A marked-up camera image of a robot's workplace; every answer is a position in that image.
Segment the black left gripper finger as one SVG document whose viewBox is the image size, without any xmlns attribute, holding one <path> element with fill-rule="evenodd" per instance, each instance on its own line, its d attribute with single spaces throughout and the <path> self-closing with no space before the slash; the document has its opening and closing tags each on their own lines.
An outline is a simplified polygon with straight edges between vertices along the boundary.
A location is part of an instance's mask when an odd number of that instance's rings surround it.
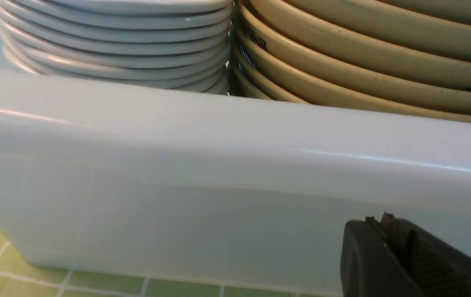
<svg viewBox="0 0 471 297">
<path fill-rule="evenodd" d="M 471 257 L 384 213 L 345 224 L 340 278 L 345 297 L 471 297 Z"/>
</svg>

